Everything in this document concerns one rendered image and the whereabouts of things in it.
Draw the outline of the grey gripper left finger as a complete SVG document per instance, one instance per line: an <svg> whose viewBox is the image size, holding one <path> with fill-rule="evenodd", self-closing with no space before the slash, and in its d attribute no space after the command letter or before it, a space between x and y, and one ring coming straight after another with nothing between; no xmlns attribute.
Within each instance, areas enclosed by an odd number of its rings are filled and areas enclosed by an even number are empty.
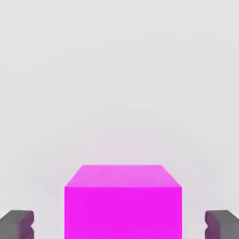
<svg viewBox="0 0 239 239"><path fill-rule="evenodd" d="M34 212L10 210L0 219L0 239L34 239Z"/></svg>

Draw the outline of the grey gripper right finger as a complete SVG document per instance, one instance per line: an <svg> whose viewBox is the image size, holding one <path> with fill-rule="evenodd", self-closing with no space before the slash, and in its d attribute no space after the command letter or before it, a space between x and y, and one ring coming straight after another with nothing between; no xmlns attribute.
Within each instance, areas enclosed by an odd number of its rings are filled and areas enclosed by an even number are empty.
<svg viewBox="0 0 239 239"><path fill-rule="evenodd" d="M205 222L205 239L239 239L239 218L230 211L206 211Z"/></svg>

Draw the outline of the small magenta cube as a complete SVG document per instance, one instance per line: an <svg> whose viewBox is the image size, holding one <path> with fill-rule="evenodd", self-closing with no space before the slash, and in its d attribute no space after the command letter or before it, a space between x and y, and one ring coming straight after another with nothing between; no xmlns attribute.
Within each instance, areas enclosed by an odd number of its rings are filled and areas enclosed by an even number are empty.
<svg viewBox="0 0 239 239"><path fill-rule="evenodd" d="M83 165L64 188L64 239L182 239L182 187L161 165Z"/></svg>

